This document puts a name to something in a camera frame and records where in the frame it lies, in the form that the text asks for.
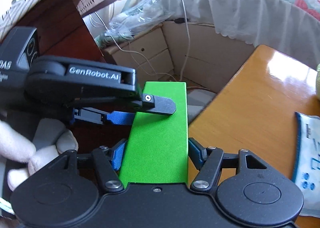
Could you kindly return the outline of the white gloved left hand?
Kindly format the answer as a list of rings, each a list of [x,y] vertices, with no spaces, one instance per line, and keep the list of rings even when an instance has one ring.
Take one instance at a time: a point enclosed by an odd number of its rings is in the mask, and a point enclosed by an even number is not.
[[[65,151],[78,148],[73,133],[57,119],[1,111],[1,156],[25,164],[8,170],[11,191]]]

